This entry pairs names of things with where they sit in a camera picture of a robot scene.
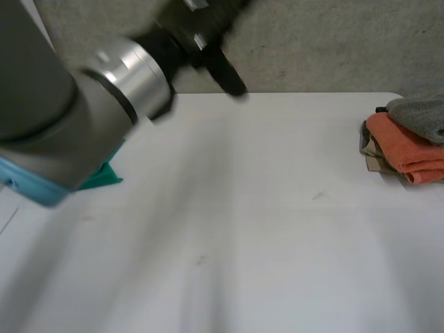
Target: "white table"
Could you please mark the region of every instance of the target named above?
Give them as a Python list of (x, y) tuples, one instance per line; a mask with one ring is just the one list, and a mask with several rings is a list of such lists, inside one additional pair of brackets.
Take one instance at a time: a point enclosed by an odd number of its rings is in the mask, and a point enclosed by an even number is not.
[(358, 151), (395, 97), (182, 95), (120, 185), (53, 212), (4, 190), (0, 332), (442, 332), (444, 187)]

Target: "gray towel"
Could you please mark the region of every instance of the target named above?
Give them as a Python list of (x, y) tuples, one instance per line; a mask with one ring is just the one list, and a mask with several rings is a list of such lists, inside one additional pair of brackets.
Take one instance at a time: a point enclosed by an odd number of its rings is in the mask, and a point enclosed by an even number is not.
[(387, 110), (401, 126), (444, 146), (444, 92), (419, 99), (396, 99)]

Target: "folded towel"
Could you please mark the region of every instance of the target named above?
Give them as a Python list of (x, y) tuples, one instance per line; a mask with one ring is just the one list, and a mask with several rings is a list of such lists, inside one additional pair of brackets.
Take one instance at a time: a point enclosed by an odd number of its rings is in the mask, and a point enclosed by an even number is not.
[(397, 124), (387, 113), (372, 115), (366, 124), (387, 162), (412, 184), (444, 178), (444, 148)]
[(419, 99), (396, 99), (387, 105), (387, 110), (398, 124), (444, 146), (444, 93)]

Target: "stack of folded cloth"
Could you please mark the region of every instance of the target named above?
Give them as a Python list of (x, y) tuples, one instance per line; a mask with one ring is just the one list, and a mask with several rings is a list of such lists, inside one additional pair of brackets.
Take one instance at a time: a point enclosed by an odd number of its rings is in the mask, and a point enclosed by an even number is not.
[(362, 124), (360, 150), (369, 171), (412, 184), (444, 182), (444, 94), (397, 99)]

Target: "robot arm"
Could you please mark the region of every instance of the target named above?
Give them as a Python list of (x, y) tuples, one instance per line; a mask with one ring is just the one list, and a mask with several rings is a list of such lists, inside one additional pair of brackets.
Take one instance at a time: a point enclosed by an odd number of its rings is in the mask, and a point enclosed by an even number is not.
[(54, 206), (93, 174), (140, 117), (170, 112), (181, 67), (246, 87), (220, 47), (247, 0), (170, 0), (156, 24), (100, 49), (70, 74), (17, 0), (0, 20), (0, 182)]

